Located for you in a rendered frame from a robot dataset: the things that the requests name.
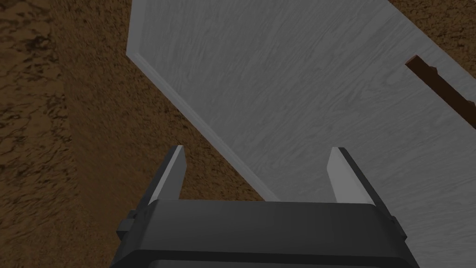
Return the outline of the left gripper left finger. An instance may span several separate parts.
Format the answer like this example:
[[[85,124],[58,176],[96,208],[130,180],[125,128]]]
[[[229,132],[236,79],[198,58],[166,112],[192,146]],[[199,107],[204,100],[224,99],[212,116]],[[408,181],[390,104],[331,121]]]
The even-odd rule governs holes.
[[[143,205],[147,206],[157,199],[178,199],[186,169],[184,147],[182,145],[173,146],[148,186],[143,197]]]

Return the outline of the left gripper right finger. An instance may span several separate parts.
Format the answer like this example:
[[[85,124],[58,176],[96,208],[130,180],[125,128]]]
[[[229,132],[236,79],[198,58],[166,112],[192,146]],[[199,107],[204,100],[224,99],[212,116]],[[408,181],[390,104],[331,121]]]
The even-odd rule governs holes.
[[[382,199],[345,148],[332,147],[327,172],[338,203],[371,204],[389,216]]]

